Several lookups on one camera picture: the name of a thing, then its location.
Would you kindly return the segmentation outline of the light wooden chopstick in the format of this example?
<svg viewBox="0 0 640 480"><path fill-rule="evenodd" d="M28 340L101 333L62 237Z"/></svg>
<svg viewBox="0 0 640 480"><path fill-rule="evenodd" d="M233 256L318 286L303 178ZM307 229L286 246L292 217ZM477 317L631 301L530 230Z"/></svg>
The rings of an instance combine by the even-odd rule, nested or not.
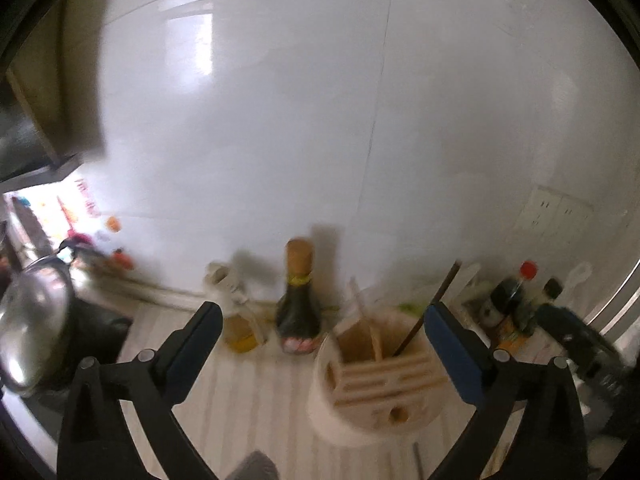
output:
<svg viewBox="0 0 640 480"><path fill-rule="evenodd" d="M361 295L360 288L354 276L349 280L349 288L352 292L352 298L354 298L360 318L362 319L363 324L367 326L367 329L369 331L374 359L376 362L381 362L382 359L384 359L381 333L378 329L378 326L367 314L366 304L363 301L363 296Z"/></svg>

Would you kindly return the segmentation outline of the dark bottle black cap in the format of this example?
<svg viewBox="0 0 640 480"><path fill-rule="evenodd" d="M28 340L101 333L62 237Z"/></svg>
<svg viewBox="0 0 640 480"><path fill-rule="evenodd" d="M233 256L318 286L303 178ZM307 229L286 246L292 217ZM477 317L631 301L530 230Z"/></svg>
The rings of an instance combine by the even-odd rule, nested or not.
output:
<svg viewBox="0 0 640 480"><path fill-rule="evenodd" d="M585 382L597 380L605 385L623 379L626 366L612 344L572 310L555 304L562 291L563 285L556 278L549 278L544 284L546 299L534 314L537 325L566 351Z"/></svg>

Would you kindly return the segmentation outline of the black gas stove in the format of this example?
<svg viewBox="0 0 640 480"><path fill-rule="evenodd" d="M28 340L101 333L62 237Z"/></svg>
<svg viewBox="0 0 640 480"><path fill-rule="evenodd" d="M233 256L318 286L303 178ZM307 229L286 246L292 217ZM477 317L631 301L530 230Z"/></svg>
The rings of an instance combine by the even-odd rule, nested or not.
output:
<svg viewBox="0 0 640 480"><path fill-rule="evenodd" d="M44 376L30 396L68 388L80 361L88 356L100 364L114 364L131 324L130 318L121 313L76 299L52 347Z"/></svg>

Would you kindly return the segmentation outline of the soy sauce bottle red cap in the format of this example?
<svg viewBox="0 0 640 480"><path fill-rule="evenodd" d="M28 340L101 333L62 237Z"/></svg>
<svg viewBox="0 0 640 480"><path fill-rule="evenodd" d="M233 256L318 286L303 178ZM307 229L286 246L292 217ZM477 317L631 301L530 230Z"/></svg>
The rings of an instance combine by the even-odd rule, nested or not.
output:
<svg viewBox="0 0 640 480"><path fill-rule="evenodd" d="M532 260L525 260L518 274L504 278L490 293L489 300L501 315L500 322L489 330L491 347L503 349L511 354L520 350L526 337L518 329L516 315L524 306L526 287L536 278L538 266Z"/></svg>

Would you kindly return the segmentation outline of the pink utensil holder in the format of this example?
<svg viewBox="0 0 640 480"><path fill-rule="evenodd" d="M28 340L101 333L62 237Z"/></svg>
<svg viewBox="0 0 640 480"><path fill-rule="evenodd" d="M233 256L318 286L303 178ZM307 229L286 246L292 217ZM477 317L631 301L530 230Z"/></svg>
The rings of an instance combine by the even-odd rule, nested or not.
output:
<svg viewBox="0 0 640 480"><path fill-rule="evenodd" d="M416 319L397 308L369 315L381 331L383 359L374 357L360 318L345 318L319 347L307 400L312 429L341 448L362 448L428 426L454 388L423 335L400 356L393 352Z"/></svg>

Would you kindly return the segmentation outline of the oil dispenser bottle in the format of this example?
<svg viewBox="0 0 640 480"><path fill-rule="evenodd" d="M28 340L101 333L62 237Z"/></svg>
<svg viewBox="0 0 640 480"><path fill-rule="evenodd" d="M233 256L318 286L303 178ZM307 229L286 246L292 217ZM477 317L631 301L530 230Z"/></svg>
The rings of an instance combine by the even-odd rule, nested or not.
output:
<svg viewBox="0 0 640 480"><path fill-rule="evenodd" d="M224 316L222 336L228 348L248 353L267 342L253 301L244 289L240 274L225 263L210 262L203 278L205 297L221 308Z"/></svg>

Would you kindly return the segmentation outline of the dark bottle cork top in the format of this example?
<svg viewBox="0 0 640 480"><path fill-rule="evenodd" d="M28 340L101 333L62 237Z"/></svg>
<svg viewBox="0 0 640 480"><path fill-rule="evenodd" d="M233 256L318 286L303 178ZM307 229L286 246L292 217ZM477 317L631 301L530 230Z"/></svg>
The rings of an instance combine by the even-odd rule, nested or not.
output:
<svg viewBox="0 0 640 480"><path fill-rule="evenodd" d="M303 237L285 246L286 287L276 315L276 330L285 353L311 354L322 335L320 308L314 298L314 245Z"/></svg>

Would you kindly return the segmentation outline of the range hood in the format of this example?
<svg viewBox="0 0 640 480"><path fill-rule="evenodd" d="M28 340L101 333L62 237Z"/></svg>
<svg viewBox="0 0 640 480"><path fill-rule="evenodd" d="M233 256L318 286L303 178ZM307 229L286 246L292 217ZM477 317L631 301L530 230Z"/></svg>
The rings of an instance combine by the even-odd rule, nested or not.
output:
<svg viewBox="0 0 640 480"><path fill-rule="evenodd" d="M81 165L41 128L12 70L1 79L1 193L61 182Z"/></svg>

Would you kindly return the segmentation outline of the left wall socket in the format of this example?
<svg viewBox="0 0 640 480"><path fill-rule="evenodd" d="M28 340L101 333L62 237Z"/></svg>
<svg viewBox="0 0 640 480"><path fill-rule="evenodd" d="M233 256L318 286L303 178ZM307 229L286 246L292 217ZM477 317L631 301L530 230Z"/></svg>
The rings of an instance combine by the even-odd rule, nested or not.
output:
<svg viewBox="0 0 640 480"><path fill-rule="evenodd" d="M518 215L514 230L532 235L544 235L558 210L563 195L551 188L536 186Z"/></svg>

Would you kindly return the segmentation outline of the wall socket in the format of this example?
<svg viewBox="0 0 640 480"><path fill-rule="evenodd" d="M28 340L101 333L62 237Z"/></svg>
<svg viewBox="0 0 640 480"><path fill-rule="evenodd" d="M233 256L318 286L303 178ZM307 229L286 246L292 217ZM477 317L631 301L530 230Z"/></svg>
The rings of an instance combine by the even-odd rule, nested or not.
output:
<svg viewBox="0 0 640 480"><path fill-rule="evenodd" d="M532 235L544 235L558 210L563 195L551 188L536 186L518 215L514 230Z"/></svg>
<svg viewBox="0 0 640 480"><path fill-rule="evenodd" d="M554 240L569 243L579 236L591 219L593 208L583 200L563 195L553 222L549 226L549 235Z"/></svg>

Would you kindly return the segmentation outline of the middle wall socket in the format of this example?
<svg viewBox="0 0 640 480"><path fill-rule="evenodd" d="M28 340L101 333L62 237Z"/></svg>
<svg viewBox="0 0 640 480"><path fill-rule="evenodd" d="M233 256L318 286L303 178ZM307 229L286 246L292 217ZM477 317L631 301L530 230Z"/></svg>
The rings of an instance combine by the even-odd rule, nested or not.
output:
<svg viewBox="0 0 640 480"><path fill-rule="evenodd" d="M579 236L591 219L593 208L583 200L563 195L553 222L549 226L549 235L554 240L569 243Z"/></svg>

